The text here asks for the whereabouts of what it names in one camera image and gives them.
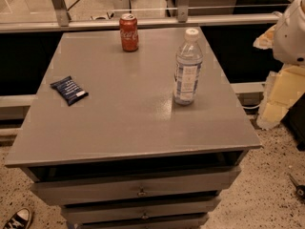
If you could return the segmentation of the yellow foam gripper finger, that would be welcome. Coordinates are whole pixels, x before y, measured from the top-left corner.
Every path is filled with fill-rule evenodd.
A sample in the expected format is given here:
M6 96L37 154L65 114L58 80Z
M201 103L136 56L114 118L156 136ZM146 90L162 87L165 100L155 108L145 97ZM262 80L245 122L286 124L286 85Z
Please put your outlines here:
M278 73L270 72L256 119L258 127L269 130L277 126L304 94L304 66L284 64Z
M255 39L253 46L261 50L271 49L274 46L274 33L275 26L271 26Z

